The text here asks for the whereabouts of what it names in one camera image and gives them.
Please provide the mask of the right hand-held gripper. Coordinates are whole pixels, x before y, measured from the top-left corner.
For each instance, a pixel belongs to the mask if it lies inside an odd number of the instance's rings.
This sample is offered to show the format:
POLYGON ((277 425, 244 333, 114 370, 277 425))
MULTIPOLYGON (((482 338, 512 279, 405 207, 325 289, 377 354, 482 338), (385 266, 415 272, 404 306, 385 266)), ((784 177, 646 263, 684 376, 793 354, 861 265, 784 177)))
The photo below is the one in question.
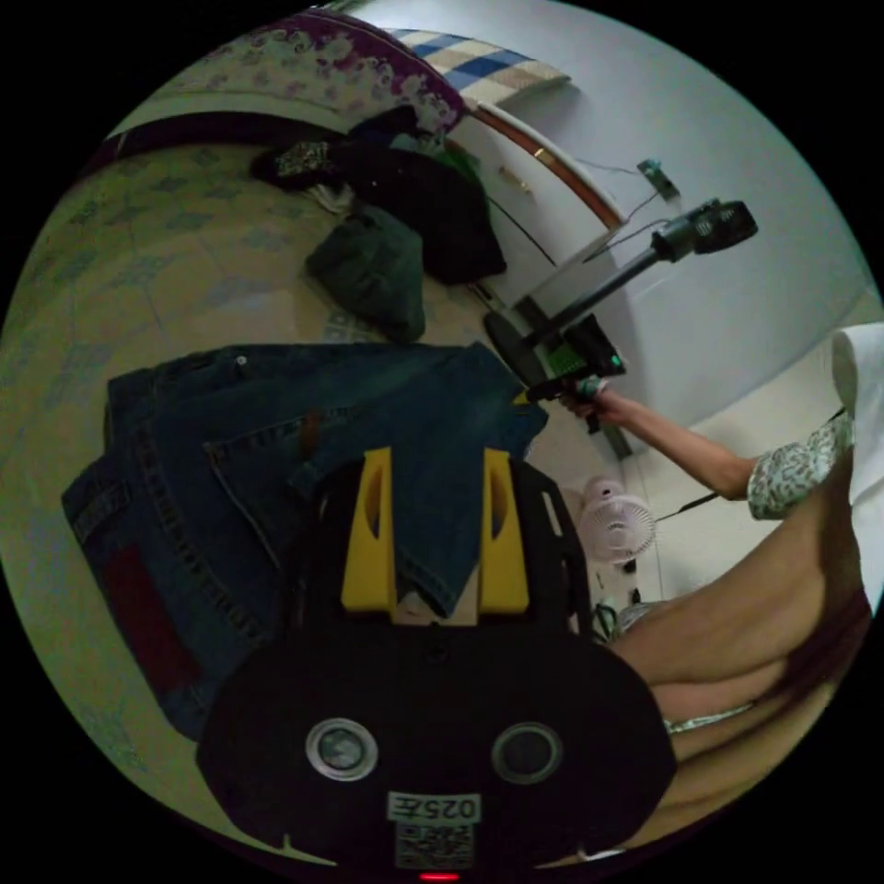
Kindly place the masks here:
POLYGON ((612 378, 627 373, 627 364, 593 315, 546 343, 531 343, 529 336, 504 314, 490 312, 483 319, 486 335, 523 391, 514 407, 557 401, 567 392, 592 396, 612 378))

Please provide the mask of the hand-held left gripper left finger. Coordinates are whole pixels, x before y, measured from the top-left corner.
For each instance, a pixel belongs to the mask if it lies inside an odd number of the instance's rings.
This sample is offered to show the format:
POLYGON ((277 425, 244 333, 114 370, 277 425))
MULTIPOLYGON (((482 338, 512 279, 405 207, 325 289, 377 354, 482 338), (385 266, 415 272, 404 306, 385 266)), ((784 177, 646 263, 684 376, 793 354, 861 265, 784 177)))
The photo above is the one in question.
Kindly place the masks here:
POLYGON ((398 605, 390 448, 364 456, 341 593, 349 614, 393 614, 398 605))

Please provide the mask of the person's right hand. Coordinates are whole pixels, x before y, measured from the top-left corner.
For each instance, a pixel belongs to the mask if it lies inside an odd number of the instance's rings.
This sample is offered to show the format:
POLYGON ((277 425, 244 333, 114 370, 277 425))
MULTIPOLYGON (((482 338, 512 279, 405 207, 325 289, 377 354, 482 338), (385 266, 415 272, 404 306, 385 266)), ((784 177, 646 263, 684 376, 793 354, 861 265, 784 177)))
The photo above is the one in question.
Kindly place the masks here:
POLYGON ((599 388, 589 397, 567 392, 561 404, 578 418, 618 426, 624 425, 631 411, 631 402, 608 387, 599 388))

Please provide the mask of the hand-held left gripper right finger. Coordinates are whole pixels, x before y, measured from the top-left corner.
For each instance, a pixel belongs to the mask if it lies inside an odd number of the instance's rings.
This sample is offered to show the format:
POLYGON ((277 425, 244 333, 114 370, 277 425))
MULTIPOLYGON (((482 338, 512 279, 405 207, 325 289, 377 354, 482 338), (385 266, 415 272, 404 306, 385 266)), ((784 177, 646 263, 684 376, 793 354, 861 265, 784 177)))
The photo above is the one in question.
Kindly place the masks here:
POLYGON ((483 514, 479 559, 479 614, 521 616, 529 583, 509 455, 488 448, 483 457, 483 514))

